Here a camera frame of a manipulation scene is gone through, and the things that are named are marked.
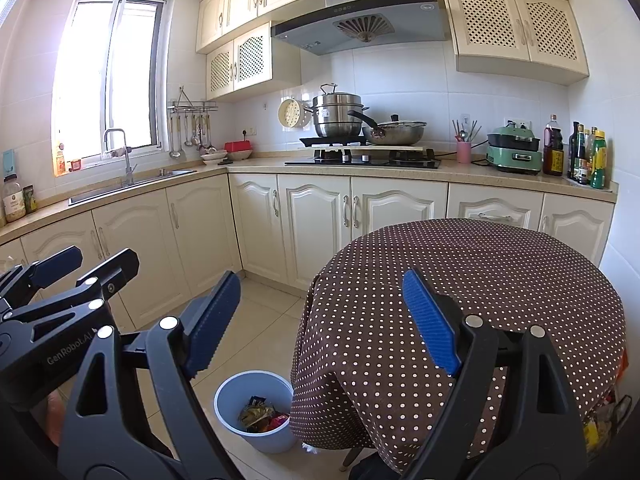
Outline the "chrome sink faucet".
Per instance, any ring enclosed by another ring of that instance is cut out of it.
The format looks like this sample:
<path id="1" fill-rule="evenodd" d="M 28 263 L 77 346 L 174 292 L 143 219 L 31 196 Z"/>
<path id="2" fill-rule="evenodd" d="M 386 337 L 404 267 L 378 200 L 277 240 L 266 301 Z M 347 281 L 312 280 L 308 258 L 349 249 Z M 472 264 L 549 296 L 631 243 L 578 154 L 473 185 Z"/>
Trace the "chrome sink faucet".
<path id="1" fill-rule="evenodd" d="M 126 131 L 123 128 L 107 128 L 104 131 L 104 142 L 108 143 L 113 139 L 114 133 L 120 133 L 122 135 L 122 145 L 113 145 L 110 149 L 110 154 L 113 158 L 123 157 L 125 159 L 125 184 L 131 186 L 134 184 L 134 166 L 130 162 L 131 148 L 127 142 Z"/>

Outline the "cream lower kitchen cabinets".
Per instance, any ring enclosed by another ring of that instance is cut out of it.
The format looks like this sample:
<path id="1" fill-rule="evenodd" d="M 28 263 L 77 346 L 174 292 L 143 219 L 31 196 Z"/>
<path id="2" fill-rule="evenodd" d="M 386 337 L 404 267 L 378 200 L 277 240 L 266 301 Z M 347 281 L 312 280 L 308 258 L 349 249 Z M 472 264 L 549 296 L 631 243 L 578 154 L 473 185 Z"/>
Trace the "cream lower kitchen cabinets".
<path id="1" fill-rule="evenodd" d="M 470 218 L 519 226 L 599 262 L 615 201 L 614 192 L 483 168 L 314 174 L 302 166 L 228 167 L 43 208 L 2 229 L 1 264 L 76 246 L 90 269 L 131 248 L 140 271 L 112 307 L 120 326 L 139 328 L 206 292 L 228 270 L 304 289 L 352 240 L 404 222 Z"/>

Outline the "pink utensil holder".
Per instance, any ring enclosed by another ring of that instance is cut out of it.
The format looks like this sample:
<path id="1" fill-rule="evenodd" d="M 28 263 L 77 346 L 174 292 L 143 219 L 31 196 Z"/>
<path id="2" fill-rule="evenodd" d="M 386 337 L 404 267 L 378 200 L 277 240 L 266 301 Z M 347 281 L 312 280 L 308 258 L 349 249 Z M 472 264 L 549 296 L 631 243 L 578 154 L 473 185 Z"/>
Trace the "pink utensil holder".
<path id="1" fill-rule="evenodd" d="M 472 162 L 472 143 L 459 141 L 457 143 L 457 162 L 460 165 L 469 165 Z"/>

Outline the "red bowl on counter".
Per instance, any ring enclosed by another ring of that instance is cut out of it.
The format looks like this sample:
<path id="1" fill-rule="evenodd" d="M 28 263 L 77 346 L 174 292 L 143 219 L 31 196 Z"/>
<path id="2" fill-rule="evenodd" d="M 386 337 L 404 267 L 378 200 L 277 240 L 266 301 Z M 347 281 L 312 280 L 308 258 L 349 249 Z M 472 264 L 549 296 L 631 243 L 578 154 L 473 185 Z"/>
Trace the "red bowl on counter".
<path id="1" fill-rule="evenodd" d="M 253 154 L 253 147 L 250 141 L 232 141 L 224 144 L 224 149 L 227 151 L 228 157 L 233 160 L 245 160 Z"/>

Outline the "small colourful snack wrapper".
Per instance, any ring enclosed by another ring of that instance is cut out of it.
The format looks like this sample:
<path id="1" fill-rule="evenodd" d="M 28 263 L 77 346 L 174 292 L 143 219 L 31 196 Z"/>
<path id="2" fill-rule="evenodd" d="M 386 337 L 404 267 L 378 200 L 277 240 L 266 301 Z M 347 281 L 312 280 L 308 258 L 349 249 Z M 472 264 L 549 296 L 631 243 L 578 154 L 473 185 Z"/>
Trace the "small colourful snack wrapper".
<path id="1" fill-rule="evenodd" d="M 264 434 L 284 425 L 290 415 L 278 411 L 261 396 L 252 396 L 239 414 L 242 429 L 250 434 Z"/>

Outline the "green electric cooker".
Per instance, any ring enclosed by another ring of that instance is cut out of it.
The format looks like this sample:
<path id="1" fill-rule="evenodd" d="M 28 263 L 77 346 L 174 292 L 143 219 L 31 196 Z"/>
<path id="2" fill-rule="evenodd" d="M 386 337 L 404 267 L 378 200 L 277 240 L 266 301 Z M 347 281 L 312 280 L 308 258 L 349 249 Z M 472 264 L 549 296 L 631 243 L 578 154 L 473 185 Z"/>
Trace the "green electric cooker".
<path id="1" fill-rule="evenodd" d="M 517 174 L 539 174 L 542 156 L 539 139 L 524 125 L 509 120 L 487 135 L 486 159 L 490 166 Z"/>

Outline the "jar on left counter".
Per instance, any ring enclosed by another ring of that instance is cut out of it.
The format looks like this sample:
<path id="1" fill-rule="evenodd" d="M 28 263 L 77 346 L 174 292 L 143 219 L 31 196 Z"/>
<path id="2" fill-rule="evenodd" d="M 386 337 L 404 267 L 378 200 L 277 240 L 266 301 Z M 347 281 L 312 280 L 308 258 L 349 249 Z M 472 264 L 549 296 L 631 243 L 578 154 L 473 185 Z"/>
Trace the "jar on left counter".
<path id="1" fill-rule="evenodd" d="M 3 210 L 6 221 L 11 223 L 26 216 L 24 192 L 16 174 L 4 178 Z"/>

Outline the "range hood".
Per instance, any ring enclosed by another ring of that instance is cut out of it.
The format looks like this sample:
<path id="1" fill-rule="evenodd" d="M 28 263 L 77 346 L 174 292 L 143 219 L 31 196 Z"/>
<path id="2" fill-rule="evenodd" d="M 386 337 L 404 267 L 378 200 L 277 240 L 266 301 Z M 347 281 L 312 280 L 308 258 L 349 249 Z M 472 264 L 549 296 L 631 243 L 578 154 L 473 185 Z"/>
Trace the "range hood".
<path id="1" fill-rule="evenodd" d="M 273 25 L 271 37 L 314 55 L 442 41 L 445 24 L 437 0 L 355 0 Z"/>

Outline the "round cream steamer tray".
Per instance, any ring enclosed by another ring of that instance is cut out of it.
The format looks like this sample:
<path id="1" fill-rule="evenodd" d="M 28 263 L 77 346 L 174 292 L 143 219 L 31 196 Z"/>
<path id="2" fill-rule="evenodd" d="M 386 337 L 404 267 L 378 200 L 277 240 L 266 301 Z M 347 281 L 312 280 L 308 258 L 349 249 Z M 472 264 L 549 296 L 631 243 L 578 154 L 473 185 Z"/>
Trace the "round cream steamer tray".
<path id="1" fill-rule="evenodd" d="M 278 119 L 283 128 L 303 129 L 311 121 L 311 110 L 304 101 L 284 99 L 278 108 Z"/>

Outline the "light blue trash bin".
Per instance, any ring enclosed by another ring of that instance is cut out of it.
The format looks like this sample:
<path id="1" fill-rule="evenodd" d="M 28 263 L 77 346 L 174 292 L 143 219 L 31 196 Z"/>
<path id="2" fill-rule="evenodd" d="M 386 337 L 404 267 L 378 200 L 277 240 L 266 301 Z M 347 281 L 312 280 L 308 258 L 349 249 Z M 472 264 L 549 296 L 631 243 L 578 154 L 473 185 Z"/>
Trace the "light blue trash bin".
<path id="1" fill-rule="evenodd" d="M 273 372 L 247 370 L 217 389 L 213 408 L 222 426 L 265 454 L 288 452 L 297 442 L 290 427 L 291 384 Z"/>

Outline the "window frame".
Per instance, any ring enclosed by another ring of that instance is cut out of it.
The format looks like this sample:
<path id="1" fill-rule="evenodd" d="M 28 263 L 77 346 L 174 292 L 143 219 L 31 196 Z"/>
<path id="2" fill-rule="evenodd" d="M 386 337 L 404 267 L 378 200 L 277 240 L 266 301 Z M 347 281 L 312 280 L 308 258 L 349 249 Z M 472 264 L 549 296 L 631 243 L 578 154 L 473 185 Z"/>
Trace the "window frame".
<path id="1" fill-rule="evenodd" d="M 54 73 L 57 176 L 90 167 L 123 146 L 162 144 L 157 85 L 164 6 L 158 0 L 76 0 Z"/>

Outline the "green bottle on counter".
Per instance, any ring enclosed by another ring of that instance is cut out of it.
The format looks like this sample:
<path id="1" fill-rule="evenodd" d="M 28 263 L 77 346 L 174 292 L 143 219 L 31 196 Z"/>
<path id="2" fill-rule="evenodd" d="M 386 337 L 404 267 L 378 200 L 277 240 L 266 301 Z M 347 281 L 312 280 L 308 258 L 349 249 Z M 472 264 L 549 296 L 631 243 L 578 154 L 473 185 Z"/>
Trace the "green bottle on counter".
<path id="1" fill-rule="evenodd" d="M 606 140 L 605 132 L 597 130 L 593 135 L 591 153 L 590 186 L 602 190 L 606 179 Z"/>

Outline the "stacked steel steamer pot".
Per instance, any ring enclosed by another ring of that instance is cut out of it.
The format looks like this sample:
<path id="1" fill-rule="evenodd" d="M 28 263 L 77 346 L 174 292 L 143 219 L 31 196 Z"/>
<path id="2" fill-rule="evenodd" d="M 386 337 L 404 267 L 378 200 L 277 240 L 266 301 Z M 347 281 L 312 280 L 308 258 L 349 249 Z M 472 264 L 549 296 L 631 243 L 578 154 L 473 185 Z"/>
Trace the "stacked steel steamer pot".
<path id="1" fill-rule="evenodd" d="M 320 92 L 307 108 L 311 112 L 314 130 L 320 138 L 359 136 L 362 120 L 350 112 L 362 114 L 367 107 L 358 94 L 337 91 L 337 84 L 328 82 L 320 86 Z"/>

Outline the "cream upper cabinets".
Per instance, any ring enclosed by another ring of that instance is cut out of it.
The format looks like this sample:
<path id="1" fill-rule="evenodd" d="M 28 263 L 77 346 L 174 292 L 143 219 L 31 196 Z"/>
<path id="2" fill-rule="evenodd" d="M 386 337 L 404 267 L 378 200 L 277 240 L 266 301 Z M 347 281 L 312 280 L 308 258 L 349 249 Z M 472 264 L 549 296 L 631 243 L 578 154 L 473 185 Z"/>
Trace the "cream upper cabinets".
<path id="1" fill-rule="evenodd" d="M 569 86 L 589 74 L 570 0 L 202 0 L 205 94 L 297 86 L 303 52 L 450 40 L 459 72 Z"/>

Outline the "black gas stove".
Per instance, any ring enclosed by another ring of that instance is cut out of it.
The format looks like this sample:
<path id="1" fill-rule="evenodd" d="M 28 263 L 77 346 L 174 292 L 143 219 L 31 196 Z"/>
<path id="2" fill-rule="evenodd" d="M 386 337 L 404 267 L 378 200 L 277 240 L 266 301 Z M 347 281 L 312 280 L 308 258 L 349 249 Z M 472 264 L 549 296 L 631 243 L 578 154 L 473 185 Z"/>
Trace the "black gas stove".
<path id="1" fill-rule="evenodd" d="M 440 160 L 431 148 L 419 145 L 375 145 L 364 136 L 341 136 L 335 141 L 320 138 L 302 139 L 313 150 L 308 158 L 290 159 L 288 166 L 371 166 L 438 169 Z"/>

